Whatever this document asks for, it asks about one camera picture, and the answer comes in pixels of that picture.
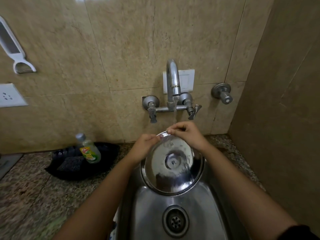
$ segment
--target stainless steel sink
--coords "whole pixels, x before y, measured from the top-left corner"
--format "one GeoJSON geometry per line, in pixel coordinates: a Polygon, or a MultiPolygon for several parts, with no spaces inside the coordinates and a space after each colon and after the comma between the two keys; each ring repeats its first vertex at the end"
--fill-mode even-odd
{"type": "Polygon", "coordinates": [[[201,178],[186,193],[154,193],[134,169],[122,199],[117,239],[250,239],[207,162],[201,178]]]}

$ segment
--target dish soap bottle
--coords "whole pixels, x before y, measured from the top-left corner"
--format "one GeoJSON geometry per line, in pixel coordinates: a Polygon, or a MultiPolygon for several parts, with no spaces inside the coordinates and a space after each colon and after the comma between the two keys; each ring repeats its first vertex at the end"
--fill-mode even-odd
{"type": "Polygon", "coordinates": [[[94,164],[101,160],[101,153],[91,140],[86,139],[84,133],[78,133],[75,135],[80,143],[80,151],[88,163],[94,164]]]}

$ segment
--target drain strainer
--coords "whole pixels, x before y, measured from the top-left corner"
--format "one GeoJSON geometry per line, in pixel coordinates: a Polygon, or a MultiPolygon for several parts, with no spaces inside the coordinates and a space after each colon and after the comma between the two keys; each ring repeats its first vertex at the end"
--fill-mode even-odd
{"type": "Polygon", "coordinates": [[[182,207],[172,205],[164,211],[162,225],[169,236],[181,238],[188,231],[189,217],[182,207]]]}

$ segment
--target kitchen counter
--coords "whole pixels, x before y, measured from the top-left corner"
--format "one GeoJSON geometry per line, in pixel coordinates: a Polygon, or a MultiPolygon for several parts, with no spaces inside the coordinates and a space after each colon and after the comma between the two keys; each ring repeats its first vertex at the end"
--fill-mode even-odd
{"type": "MultiPolygon", "coordinates": [[[[227,135],[206,138],[264,190],[227,135]]],[[[132,145],[120,145],[115,164],[132,145]]],[[[50,152],[24,154],[0,181],[0,239],[51,239],[108,173],[79,182],[62,181],[44,170],[50,162],[50,152]]]]}

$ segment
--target faucet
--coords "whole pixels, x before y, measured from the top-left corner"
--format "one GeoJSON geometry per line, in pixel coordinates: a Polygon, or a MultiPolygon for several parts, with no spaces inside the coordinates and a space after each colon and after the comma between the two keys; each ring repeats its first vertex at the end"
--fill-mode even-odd
{"type": "Polygon", "coordinates": [[[167,107],[169,111],[174,111],[174,96],[178,97],[181,94],[180,80],[177,64],[173,59],[167,61],[167,91],[168,101],[167,107]]]}
{"type": "Polygon", "coordinates": [[[167,106],[159,107],[160,101],[156,96],[149,95],[142,97],[142,106],[148,111],[150,122],[157,123],[157,113],[173,112],[175,109],[174,99],[178,99],[177,111],[186,110],[189,120],[193,120],[202,108],[201,105],[196,104],[192,106],[192,95],[190,93],[181,93],[179,71],[176,62],[173,59],[167,61],[167,91],[168,101],[167,106]]]}

